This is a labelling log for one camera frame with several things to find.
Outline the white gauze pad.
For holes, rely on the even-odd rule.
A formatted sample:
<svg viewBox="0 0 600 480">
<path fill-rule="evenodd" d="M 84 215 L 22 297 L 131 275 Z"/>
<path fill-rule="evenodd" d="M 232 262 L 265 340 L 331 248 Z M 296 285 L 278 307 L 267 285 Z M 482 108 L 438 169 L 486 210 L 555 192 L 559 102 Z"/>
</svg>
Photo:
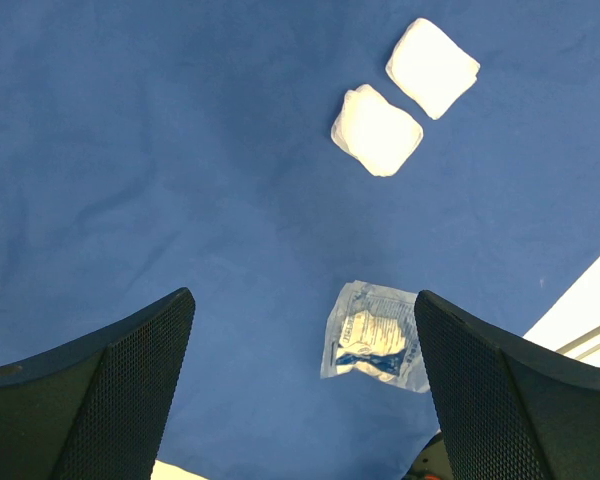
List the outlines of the white gauze pad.
<svg viewBox="0 0 600 480">
<path fill-rule="evenodd" d="M 332 141 L 373 176 L 395 175 L 424 138 L 422 126 L 371 85 L 348 90 L 332 127 Z"/>
<path fill-rule="evenodd" d="M 477 81 L 480 63 L 425 18 L 412 22 L 386 64 L 389 78 L 433 120 Z"/>
</svg>

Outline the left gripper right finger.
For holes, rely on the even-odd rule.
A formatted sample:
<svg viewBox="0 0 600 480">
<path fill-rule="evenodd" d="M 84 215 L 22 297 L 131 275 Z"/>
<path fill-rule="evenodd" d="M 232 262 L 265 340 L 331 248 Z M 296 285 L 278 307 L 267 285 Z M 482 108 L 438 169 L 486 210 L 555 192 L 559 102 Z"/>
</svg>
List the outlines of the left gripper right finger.
<svg viewBox="0 0 600 480">
<path fill-rule="evenodd" d="M 456 479 L 600 479 L 600 368 L 423 290 L 415 321 Z"/>
</svg>

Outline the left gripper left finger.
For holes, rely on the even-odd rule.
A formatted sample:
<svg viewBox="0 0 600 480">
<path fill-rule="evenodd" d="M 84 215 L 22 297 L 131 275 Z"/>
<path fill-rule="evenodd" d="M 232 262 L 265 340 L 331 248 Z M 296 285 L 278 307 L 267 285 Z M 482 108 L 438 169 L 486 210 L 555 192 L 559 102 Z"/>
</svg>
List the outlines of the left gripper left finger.
<svg viewBox="0 0 600 480">
<path fill-rule="evenodd" d="M 179 288 L 136 313 L 0 366 L 0 479 L 148 479 L 189 342 Z"/>
</svg>

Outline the clear packet with gloves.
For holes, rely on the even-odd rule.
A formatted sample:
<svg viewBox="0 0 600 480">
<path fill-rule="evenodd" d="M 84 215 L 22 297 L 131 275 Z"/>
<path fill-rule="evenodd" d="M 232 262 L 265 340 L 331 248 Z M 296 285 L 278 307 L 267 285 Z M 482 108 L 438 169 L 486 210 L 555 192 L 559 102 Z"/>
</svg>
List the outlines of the clear packet with gloves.
<svg viewBox="0 0 600 480">
<path fill-rule="evenodd" d="M 428 392 L 416 298 L 415 293 L 358 280 L 345 284 L 327 319 L 320 377 L 357 370 L 404 390 Z"/>
</svg>

